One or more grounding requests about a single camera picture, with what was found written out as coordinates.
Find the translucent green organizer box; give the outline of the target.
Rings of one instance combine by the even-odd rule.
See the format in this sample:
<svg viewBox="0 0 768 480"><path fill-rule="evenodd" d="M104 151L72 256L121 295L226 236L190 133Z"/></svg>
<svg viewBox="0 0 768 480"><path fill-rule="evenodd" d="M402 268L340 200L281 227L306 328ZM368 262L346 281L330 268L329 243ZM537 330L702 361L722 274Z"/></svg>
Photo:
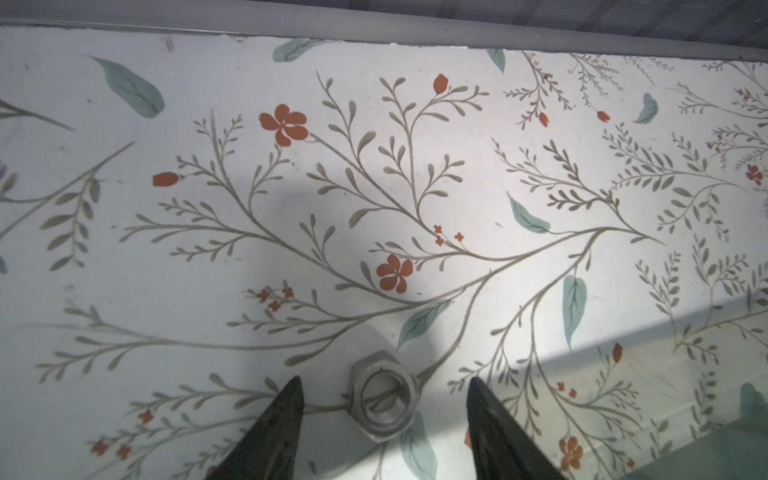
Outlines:
<svg viewBox="0 0 768 480"><path fill-rule="evenodd" d="M767 414L730 425L627 474L624 479L766 479Z"/></svg>

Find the silver hex nut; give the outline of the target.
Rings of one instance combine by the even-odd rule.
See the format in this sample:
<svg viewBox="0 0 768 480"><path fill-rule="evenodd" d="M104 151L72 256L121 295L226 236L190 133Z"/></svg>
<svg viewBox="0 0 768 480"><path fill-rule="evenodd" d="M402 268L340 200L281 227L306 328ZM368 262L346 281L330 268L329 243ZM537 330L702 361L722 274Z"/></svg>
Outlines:
<svg viewBox="0 0 768 480"><path fill-rule="evenodd" d="M384 443L411 426L420 387L393 355L381 350L352 365L348 394L350 417L370 440Z"/></svg>

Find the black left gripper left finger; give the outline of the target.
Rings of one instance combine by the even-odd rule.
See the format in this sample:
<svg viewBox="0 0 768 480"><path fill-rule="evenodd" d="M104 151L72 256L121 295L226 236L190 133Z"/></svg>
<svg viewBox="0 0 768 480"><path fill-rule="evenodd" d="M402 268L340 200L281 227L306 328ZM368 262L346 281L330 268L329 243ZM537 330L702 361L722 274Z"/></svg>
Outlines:
<svg viewBox="0 0 768 480"><path fill-rule="evenodd" d="M303 415L302 382L294 376L207 479L292 479Z"/></svg>

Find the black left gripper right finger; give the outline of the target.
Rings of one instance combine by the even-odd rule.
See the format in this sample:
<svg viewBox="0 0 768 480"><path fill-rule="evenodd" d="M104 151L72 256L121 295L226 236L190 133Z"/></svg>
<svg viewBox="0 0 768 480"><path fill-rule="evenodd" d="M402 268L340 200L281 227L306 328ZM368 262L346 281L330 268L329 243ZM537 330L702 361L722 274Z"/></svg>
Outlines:
<svg viewBox="0 0 768 480"><path fill-rule="evenodd" d="M480 378L470 381L466 409L478 479L564 479Z"/></svg>

